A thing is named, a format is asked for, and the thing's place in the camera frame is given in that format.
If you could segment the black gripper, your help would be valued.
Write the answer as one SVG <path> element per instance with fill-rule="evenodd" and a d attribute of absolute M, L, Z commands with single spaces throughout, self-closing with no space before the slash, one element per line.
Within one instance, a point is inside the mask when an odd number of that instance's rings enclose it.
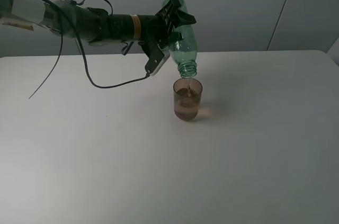
<path fill-rule="evenodd" d="M 167 47 L 172 43 L 183 40 L 181 31 L 173 31 L 184 25 L 196 24 L 196 19 L 193 15 L 178 9 L 178 0 L 168 0 L 168 2 L 156 14 L 160 19 L 160 35 L 157 44 L 160 47 Z"/>

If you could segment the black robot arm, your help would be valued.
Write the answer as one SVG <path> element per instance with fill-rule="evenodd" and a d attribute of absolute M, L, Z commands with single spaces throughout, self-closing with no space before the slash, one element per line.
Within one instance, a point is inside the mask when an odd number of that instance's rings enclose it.
<path fill-rule="evenodd" d="M 82 8 L 73 0 L 1 0 L 1 21 L 45 26 L 91 46 L 152 39 L 161 47 L 168 44 L 174 28 L 196 23 L 181 10 L 179 0 L 169 0 L 155 15 L 109 14 L 101 8 Z"/>

